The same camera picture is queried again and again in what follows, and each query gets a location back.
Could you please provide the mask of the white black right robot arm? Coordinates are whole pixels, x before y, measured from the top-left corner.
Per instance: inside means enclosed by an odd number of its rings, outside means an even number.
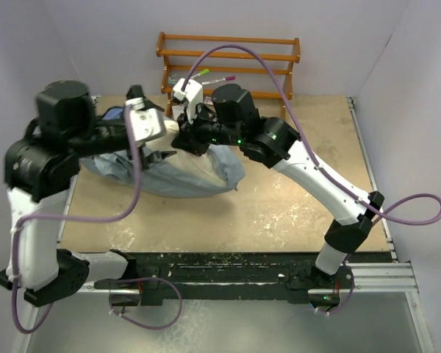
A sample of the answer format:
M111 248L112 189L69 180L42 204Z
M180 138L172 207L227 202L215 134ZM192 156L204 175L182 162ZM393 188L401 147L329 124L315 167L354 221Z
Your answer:
M193 80L180 79L172 99L184 106L176 119L179 133L172 147L201 156L211 145L238 146L248 159L299 184L333 215L312 279L321 288L336 282L341 263L368 237L384 196L359 189L310 154L300 133L286 121L261 117L251 93L239 85L216 88L211 95L213 109L204 104L203 87Z

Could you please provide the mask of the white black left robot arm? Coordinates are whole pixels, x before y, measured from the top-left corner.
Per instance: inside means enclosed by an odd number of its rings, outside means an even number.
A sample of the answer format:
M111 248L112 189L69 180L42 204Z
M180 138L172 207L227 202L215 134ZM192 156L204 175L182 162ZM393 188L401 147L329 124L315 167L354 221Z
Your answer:
M137 278L132 256L118 250L71 252L60 249L57 239L81 159L127 151L138 171L152 166L162 153L145 156L143 145L166 133L164 110L133 85L121 116L105 120L96 114L87 85L74 80L52 82L35 102L36 118L4 157L12 240L0 286L22 292L36 307L69 297L86 282L131 287Z

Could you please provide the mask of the cream white pillow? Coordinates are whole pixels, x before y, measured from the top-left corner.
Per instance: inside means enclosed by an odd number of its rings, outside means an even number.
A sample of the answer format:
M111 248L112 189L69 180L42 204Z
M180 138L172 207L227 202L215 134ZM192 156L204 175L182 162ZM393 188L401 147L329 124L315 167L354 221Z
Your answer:
M178 135L178 124L168 118L164 119L166 135L147 142L146 147L150 151L175 151L170 157L166 157L157 163L153 169L167 169L165 174L174 175L180 172L185 177L195 177L203 182L216 187L226 186L225 179L215 170L215 161L209 154L200 157L190 154L181 149L171 146L172 140Z

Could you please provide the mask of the blue printed pillowcase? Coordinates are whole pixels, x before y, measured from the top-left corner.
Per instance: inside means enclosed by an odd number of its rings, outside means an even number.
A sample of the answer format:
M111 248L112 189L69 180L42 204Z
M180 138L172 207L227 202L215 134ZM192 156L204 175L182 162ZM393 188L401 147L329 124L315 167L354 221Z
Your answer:
M143 151L148 154L146 145ZM201 198L235 190L245 177L240 160L228 146L211 145L205 154L215 161L215 170L225 179L226 186L216 187L195 177L165 174L167 169L150 168L143 172L140 189L158 196L171 198ZM111 179L122 185L135 185L135 170L127 151L84 157L80 163L92 174Z

